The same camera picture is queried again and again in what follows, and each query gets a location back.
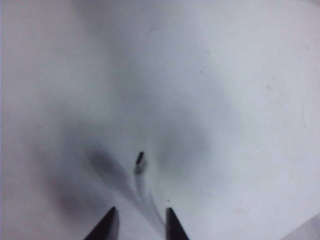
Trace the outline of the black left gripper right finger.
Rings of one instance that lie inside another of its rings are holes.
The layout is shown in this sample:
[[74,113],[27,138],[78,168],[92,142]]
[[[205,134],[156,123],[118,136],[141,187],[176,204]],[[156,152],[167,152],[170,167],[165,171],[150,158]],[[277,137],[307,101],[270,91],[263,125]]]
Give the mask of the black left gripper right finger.
[[188,235],[171,207],[166,208],[165,217],[166,240],[189,240]]

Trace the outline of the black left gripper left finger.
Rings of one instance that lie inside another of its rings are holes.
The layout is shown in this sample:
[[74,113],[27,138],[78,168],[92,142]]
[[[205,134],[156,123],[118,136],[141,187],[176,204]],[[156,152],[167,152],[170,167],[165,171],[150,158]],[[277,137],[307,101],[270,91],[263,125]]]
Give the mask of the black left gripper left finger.
[[111,207],[102,219],[92,228],[84,240],[117,240],[120,221],[118,210]]

